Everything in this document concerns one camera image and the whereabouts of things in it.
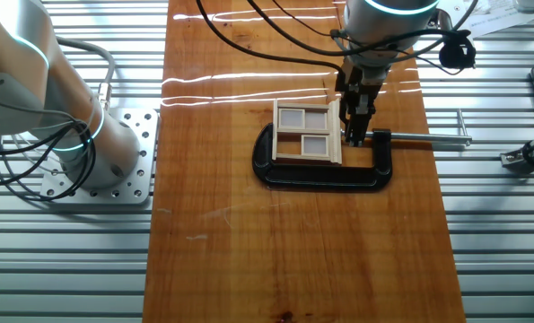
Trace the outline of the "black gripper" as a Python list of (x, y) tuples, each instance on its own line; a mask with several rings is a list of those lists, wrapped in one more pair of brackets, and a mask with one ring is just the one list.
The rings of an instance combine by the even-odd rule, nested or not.
[[(362, 146), (368, 126), (375, 113), (374, 102), (386, 79), (386, 67), (369, 67), (355, 65), (345, 60), (342, 65), (345, 76), (340, 84), (341, 121), (345, 126), (345, 141), (350, 146)], [(358, 121), (356, 139), (356, 116)]]

